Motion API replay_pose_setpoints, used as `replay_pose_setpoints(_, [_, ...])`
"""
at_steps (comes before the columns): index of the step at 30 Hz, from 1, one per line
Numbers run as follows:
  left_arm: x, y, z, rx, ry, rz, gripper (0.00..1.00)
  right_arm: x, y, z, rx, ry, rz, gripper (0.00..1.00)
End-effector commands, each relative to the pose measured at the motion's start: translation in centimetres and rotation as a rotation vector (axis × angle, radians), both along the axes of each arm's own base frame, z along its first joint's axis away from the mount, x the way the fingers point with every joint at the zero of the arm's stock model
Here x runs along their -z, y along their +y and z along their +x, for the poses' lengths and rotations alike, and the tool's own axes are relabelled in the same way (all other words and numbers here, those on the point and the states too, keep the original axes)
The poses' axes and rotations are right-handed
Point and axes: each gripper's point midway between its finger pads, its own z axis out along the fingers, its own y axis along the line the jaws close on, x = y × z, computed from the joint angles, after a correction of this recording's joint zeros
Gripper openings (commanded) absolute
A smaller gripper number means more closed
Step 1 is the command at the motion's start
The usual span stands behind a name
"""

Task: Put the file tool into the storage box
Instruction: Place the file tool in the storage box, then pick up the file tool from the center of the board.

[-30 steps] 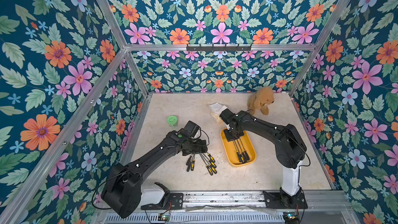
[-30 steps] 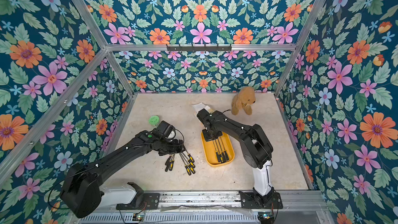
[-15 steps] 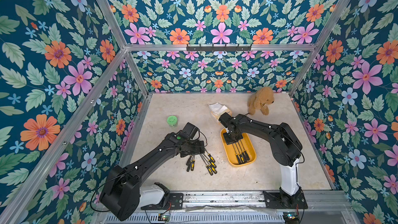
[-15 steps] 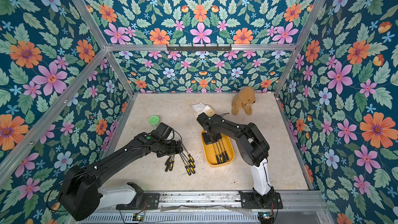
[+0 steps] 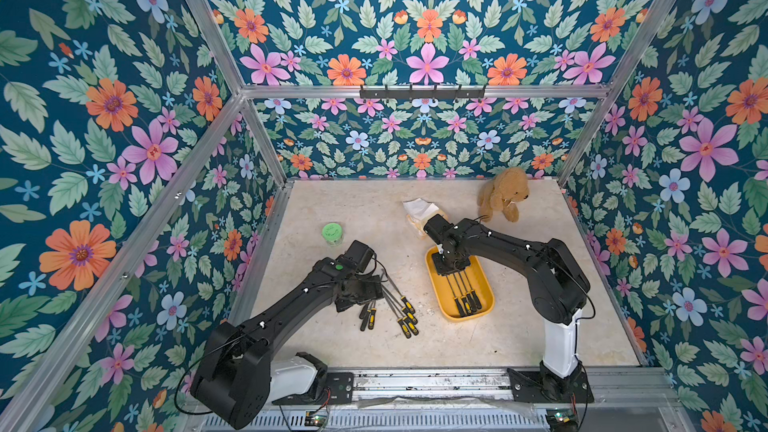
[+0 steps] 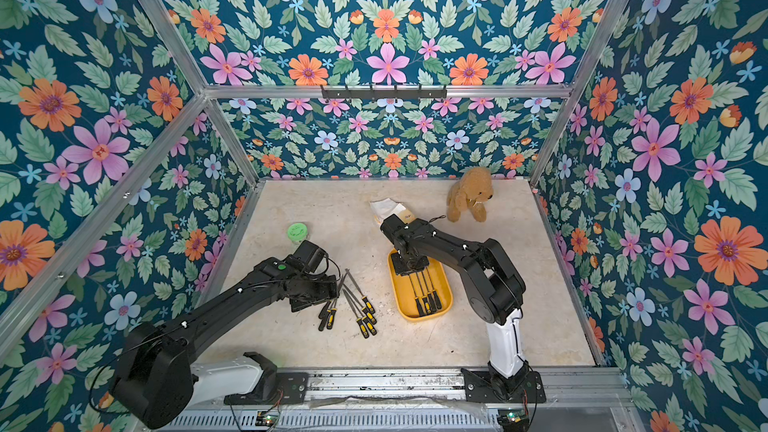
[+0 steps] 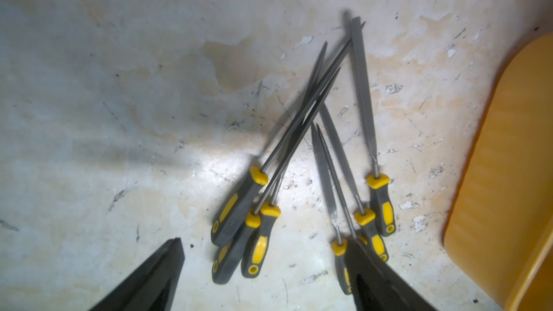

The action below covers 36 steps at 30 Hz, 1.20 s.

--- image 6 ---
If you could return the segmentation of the file tool five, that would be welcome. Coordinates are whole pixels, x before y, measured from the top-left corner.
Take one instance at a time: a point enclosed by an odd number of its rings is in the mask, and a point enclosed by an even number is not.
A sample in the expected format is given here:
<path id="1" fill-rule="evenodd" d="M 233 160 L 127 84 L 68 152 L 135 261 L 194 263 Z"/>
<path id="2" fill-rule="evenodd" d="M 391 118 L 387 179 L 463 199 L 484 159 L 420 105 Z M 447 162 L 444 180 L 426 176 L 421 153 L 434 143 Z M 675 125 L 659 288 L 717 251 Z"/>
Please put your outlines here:
<path id="1" fill-rule="evenodd" d="M 343 275 L 337 286 L 337 296 L 326 303 L 326 306 L 324 307 L 323 311 L 319 315 L 320 324 L 318 326 L 318 330 L 320 332 L 323 332 L 325 330 L 331 330 L 333 328 L 333 325 L 335 323 L 335 316 L 337 312 L 337 302 L 338 302 L 338 299 L 341 297 L 341 292 L 343 291 L 345 279 L 346 279 L 346 276 Z"/>

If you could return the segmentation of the yellow plastic storage box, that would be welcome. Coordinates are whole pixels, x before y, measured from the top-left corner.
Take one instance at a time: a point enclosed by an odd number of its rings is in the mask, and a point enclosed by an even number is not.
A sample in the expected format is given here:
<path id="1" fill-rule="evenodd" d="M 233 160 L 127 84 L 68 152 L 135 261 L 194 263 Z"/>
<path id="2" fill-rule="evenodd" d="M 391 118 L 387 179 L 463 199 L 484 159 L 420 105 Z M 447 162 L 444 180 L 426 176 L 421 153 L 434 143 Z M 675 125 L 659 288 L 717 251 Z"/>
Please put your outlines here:
<path id="1" fill-rule="evenodd" d="M 437 318 L 451 309 L 453 292 L 442 263 L 429 258 L 426 268 L 413 271 L 392 250 L 388 267 L 398 311 L 407 321 Z"/>

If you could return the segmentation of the file tool one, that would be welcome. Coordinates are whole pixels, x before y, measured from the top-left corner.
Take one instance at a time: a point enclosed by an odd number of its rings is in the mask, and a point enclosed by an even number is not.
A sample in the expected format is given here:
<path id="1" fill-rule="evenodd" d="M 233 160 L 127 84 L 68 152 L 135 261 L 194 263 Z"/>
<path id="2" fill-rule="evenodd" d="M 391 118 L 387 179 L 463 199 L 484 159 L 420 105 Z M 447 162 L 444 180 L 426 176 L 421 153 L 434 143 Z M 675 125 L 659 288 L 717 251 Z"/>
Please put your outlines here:
<path id="1" fill-rule="evenodd" d="M 426 276 L 427 276 L 428 281 L 430 283 L 430 287 L 433 289 L 434 300 L 437 303 L 437 311 L 441 311 L 442 310 L 441 299 L 438 296 L 437 289 L 435 288 L 434 280 L 432 279 L 432 276 L 431 276 L 429 271 L 426 271 Z"/>

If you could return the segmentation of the file tool two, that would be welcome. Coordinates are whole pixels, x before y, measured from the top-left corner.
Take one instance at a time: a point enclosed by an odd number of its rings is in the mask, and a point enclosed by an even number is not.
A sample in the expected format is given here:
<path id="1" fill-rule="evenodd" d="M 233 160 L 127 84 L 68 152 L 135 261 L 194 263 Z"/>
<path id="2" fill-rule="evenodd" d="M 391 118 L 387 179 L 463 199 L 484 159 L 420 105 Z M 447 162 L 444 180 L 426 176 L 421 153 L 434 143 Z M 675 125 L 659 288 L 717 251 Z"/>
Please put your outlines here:
<path id="1" fill-rule="evenodd" d="M 434 314 L 437 311 L 437 303 L 434 300 L 433 289 L 430 287 L 430 283 L 426 276 L 426 271 L 420 273 L 421 280 L 425 288 L 425 296 L 429 305 L 429 314 Z"/>

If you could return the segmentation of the file tool four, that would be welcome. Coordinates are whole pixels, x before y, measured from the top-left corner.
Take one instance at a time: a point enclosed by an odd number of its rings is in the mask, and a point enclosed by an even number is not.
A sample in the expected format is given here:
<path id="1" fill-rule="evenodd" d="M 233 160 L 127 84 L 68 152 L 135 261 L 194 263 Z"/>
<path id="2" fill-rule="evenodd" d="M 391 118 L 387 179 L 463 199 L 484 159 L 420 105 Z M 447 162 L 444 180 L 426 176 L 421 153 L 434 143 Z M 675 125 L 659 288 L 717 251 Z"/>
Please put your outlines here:
<path id="1" fill-rule="evenodd" d="M 414 283 L 413 274 L 409 274 L 407 277 L 408 277 L 408 281 L 409 281 L 409 284 L 411 286 L 411 290 L 412 290 L 412 293 L 413 293 L 413 297 L 414 297 L 413 300 L 414 300 L 414 304 L 415 304 L 415 307 L 416 307 L 417 316 L 418 317 L 423 317 L 425 312 L 424 312 L 424 308 L 422 307 L 423 304 L 422 304 L 422 301 L 421 301 L 421 295 L 420 295 L 419 290 L 417 289 L 417 287 L 416 287 L 416 285 Z"/>

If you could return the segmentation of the file tool three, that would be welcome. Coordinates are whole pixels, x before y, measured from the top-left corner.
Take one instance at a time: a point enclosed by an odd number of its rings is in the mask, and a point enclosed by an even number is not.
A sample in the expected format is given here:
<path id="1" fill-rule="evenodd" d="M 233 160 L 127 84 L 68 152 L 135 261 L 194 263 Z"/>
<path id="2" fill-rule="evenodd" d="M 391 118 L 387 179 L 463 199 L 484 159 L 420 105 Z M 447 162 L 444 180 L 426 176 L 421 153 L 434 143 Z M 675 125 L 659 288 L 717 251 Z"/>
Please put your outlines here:
<path id="1" fill-rule="evenodd" d="M 424 308 L 424 312 L 425 312 L 424 314 L 425 315 L 429 315 L 432 312 L 431 305 L 429 303 L 429 295 L 428 295 L 427 290 L 426 290 L 426 288 L 425 288 L 425 286 L 424 286 L 424 284 L 422 282 L 421 273 L 417 272 L 415 274 L 415 276 L 416 276 L 417 284 L 418 284 L 418 287 L 419 287 L 419 292 L 420 292 L 420 295 L 421 295 L 421 301 L 422 301 L 422 304 L 423 304 L 422 307 Z"/>

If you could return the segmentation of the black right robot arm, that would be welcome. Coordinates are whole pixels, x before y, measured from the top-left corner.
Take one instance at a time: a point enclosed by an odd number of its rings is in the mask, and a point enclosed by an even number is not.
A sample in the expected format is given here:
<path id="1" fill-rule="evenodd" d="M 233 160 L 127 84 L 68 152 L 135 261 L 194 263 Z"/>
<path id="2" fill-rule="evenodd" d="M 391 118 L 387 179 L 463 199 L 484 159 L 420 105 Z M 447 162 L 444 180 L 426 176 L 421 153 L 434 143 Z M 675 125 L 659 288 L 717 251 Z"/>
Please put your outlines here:
<path id="1" fill-rule="evenodd" d="M 526 285 L 502 245 L 460 239 L 431 221 L 406 223 L 395 214 L 380 230 L 394 247 L 397 274 L 418 275 L 431 261 L 459 273 L 472 310 L 487 324 L 491 374 L 506 381 L 522 378 L 528 366 L 520 327 Z"/>

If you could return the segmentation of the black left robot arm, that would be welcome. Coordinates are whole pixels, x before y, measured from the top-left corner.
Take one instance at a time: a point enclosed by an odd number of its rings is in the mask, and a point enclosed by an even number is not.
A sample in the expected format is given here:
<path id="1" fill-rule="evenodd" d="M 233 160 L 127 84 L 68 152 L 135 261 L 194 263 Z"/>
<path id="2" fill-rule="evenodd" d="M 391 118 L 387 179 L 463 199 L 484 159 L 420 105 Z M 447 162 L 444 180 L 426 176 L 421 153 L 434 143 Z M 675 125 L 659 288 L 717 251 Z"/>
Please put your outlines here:
<path id="1" fill-rule="evenodd" d="M 327 253 L 303 241 L 284 259 L 269 257 L 243 279 L 192 312 L 159 326 L 143 324 L 127 337 L 110 394 L 151 429 L 171 423 L 188 406 L 222 397 L 267 402 L 280 392 L 277 367 L 246 352 L 236 360 L 199 363 L 218 339 L 257 311 L 288 300 L 298 312 L 337 297 Z"/>

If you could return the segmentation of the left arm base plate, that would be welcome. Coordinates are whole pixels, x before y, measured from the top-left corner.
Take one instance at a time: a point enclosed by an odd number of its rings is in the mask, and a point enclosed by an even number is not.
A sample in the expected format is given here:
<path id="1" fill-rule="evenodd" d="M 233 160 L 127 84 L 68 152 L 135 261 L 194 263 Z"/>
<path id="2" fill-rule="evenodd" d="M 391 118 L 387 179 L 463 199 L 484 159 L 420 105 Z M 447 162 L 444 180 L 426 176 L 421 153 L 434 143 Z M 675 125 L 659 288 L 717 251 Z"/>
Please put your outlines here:
<path id="1" fill-rule="evenodd" d="M 305 400 L 308 380 L 307 373 L 269 372 L 251 392 L 228 395 L 224 403 L 232 406 L 300 404 Z"/>

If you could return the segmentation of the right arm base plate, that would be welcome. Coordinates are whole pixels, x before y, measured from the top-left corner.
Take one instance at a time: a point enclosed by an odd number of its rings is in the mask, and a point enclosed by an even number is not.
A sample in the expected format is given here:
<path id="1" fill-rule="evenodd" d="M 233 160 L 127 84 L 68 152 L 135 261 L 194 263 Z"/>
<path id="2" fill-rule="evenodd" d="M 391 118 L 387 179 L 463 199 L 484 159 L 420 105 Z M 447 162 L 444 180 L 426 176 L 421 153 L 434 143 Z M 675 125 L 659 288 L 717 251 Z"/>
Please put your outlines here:
<path id="1" fill-rule="evenodd" d="M 547 401 L 541 375 L 528 365 L 509 378 L 492 368 L 461 368 L 460 371 L 468 402 L 542 404 Z"/>

